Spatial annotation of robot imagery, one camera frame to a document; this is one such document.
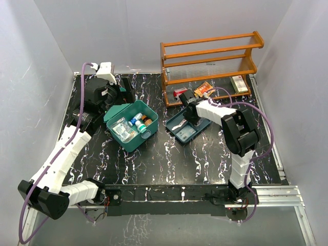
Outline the small black scissors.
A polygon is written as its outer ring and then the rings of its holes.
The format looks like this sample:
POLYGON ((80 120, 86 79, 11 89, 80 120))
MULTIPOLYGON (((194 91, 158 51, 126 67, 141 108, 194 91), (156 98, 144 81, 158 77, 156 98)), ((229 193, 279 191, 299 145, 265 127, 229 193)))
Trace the small black scissors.
POLYGON ((181 128, 185 123, 187 122, 187 120, 184 118, 179 124, 175 125, 172 130, 175 131, 179 128, 181 128))

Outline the blue divided tray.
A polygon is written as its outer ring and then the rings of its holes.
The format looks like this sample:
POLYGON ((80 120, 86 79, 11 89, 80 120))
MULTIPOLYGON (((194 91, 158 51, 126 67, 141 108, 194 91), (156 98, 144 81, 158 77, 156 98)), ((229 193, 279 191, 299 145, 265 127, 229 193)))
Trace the blue divided tray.
POLYGON ((182 145, 188 144, 211 124, 210 120, 201 118, 196 125, 193 125, 185 119, 183 115, 185 111, 186 109, 181 110, 166 123, 166 129, 182 145))

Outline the white blue card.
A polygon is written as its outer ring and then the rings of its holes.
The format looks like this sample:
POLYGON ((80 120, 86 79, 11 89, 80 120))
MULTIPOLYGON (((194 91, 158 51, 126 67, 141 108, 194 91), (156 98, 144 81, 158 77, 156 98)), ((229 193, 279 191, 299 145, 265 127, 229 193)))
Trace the white blue card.
POLYGON ((183 140, 186 141, 187 139, 189 139, 193 134, 195 133, 195 130, 193 128, 189 128, 188 126, 186 126, 185 128, 183 128, 181 131, 179 131, 177 133, 177 136, 183 140))

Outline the blue white bandage roll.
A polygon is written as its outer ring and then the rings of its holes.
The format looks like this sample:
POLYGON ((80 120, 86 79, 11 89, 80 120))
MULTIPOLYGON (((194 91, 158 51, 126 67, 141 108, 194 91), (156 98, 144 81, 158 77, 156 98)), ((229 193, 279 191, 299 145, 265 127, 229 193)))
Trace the blue white bandage roll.
POLYGON ((140 120, 142 116, 143 116, 142 113, 138 113, 138 114, 136 114, 136 115, 135 115, 135 116, 134 116, 134 117, 128 122, 128 124, 129 124, 130 126, 135 125, 135 122, 136 122, 137 120, 140 120))

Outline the clear bag of plasters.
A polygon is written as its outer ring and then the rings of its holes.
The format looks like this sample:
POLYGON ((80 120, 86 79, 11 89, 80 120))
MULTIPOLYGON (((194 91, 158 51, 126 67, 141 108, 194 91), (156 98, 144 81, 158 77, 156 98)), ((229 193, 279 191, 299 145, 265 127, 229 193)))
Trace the clear bag of plasters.
POLYGON ((122 117, 110 126, 110 130, 119 138, 123 143, 130 142, 134 137, 138 135, 131 126, 129 126, 127 120, 122 117))

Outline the brown medicine bottle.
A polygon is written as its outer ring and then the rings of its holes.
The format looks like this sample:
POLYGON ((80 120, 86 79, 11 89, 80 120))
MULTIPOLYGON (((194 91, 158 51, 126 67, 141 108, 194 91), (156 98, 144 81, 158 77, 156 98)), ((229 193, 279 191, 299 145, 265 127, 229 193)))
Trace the brown medicine bottle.
POLYGON ((148 118, 146 115, 143 115, 141 117, 141 120, 143 121, 143 123, 145 124, 146 127, 149 126, 153 122, 153 120, 151 118, 148 118))

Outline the white spray bottle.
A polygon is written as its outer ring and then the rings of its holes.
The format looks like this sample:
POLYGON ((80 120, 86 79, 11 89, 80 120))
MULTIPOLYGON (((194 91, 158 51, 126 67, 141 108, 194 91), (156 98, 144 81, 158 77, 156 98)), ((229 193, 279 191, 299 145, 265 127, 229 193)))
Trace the white spray bottle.
POLYGON ((136 127, 137 127, 137 130, 138 130, 140 133, 144 133, 144 132, 147 130, 146 125, 145 125, 142 121, 140 121, 140 120, 137 120, 137 121, 135 122, 135 125, 136 125, 136 127))

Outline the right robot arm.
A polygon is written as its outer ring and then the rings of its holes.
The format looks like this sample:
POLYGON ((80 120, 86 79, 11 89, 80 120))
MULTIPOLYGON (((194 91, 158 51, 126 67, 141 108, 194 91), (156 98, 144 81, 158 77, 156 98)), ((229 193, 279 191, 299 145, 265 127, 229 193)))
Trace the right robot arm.
POLYGON ((184 118, 196 125, 201 118, 221 126, 225 144, 231 152, 231 175, 228 180, 229 200, 241 203, 251 193, 251 159, 260 141, 260 135, 249 110, 237 110, 216 104, 211 98, 197 98, 191 90, 186 90, 179 99, 185 107, 184 118))

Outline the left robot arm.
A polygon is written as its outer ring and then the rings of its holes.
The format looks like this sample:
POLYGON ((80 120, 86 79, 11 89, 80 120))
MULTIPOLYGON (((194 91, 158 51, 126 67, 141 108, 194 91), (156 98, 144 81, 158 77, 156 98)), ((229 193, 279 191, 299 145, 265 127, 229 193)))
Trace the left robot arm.
POLYGON ((75 159, 104 122, 104 115, 115 105, 135 101, 128 77, 121 78, 124 86, 93 77, 81 87, 81 104, 72 112, 54 150, 29 180, 22 180, 18 191, 27 205, 56 220, 69 206, 89 200, 101 204, 106 198, 105 186, 88 178, 80 183, 63 184, 75 159))

